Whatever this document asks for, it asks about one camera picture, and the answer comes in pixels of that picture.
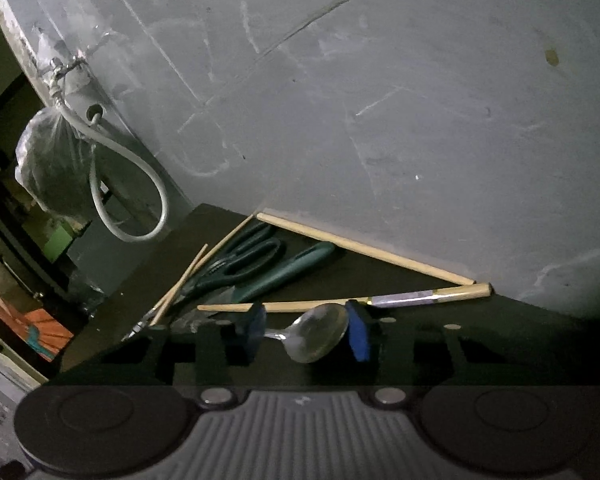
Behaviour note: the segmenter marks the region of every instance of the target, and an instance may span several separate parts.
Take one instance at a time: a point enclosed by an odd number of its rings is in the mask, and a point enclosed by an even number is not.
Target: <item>black circular disc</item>
[[[422,401],[424,431],[460,462],[497,473],[536,474],[560,467],[588,440],[587,406],[576,386],[475,382],[455,378]]]
[[[64,476],[107,477],[160,458],[187,425],[171,386],[42,386],[14,416],[24,451]]]

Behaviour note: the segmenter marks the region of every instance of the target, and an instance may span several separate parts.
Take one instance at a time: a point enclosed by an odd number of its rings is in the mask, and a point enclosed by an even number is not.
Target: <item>green handle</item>
[[[330,242],[320,242],[313,247],[309,247],[293,258],[275,266],[249,285],[236,287],[231,303],[246,303],[286,282],[290,282],[301,272],[325,260],[335,250],[336,246]]]

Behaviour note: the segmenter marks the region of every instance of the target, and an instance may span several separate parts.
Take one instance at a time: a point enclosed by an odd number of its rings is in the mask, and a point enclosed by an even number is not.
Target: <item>spoon handle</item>
[[[274,330],[272,328],[267,328],[264,331],[264,337],[268,337],[270,339],[277,339],[278,341],[284,341],[286,339],[286,334],[282,330]]]

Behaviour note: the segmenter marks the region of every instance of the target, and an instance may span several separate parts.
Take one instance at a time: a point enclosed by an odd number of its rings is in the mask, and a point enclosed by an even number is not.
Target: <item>dark table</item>
[[[97,311],[95,318],[77,335],[62,359],[66,370],[115,345],[158,301],[184,272],[203,244],[213,247],[244,216],[210,205],[193,210],[171,232]],[[315,240],[278,229],[287,243],[286,254],[296,254]],[[454,286],[419,272],[338,250],[331,260],[266,296],[263,301],[300,301],[374,296]],[[570,369],[575,380],[600,382],[600,326],[591,326],[555,312],[494,294],[480,300],[433,306],[393,309],[398,322],[424,328],[448,323],[462,326],[462,333],[479,334],[486,345],[508,360],[522,364],[551,362]],[[288,326],[298,314],[270,314],[270,326]],[[248,368],[231,370],[237,384],[294,386],[300,384],[347,384],[373,381],[371,367],[360,366],[352,374],[341,351],[312,365],[291,361],[282,345],[264,340],[256,361]],[[180,369],[180,377],[194,374],[194,365]]]

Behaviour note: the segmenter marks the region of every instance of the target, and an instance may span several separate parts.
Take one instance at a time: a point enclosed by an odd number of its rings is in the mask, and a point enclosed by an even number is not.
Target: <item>chopstick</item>
[[[156,325],[160,319],[162,318],[162,316],[164,316],[165,312],[167,311],[167,309],[171,306],[171,302],[173,301],[173,299],[177,296],[177,294],[179,293],[180,289],[182,288],[182,286],[185,284],[185,282],[191,278],[196,272],[198,272],[202,267],[204,267],[206,265],[206,263],[213,258],[216,253],[222,249],[222,247],[224,247],[224,245],[240,230],[242,229],[245,225],[248,224],[248,222],[250,222],[253,217],[255,216],[254,214],[251,214],[249,216],[247,216],[247,218],[245,218],[242,222],[240,222],[234,229],[232,229],[231,232],[229,232],[229,234],[227,236],[225,236],[222,240],[220,240],[207,254],[205,254],[204,256],[203,253],[205,252],[206,248],[208,247],[208,244],[205,244],[204,247],[202,247],[202,249],[200,250],[200,252],[196,255],[196,257],[193,259],[193,261],[190,263],[189,267],[187,267],[187,270],[184,272],[184,274],[180,277],[180,279],[178,280],[178,282],[173,285],[168,291],[167,293],[160,298],[160,300],[158,301],[158,303],[156,303],[154,305],[154,308],[160,304],[161,306],[158,308],[158,312],[156,312],[154,318],[151,320],[151,323],[149,323],[149,326],[153,326]]]

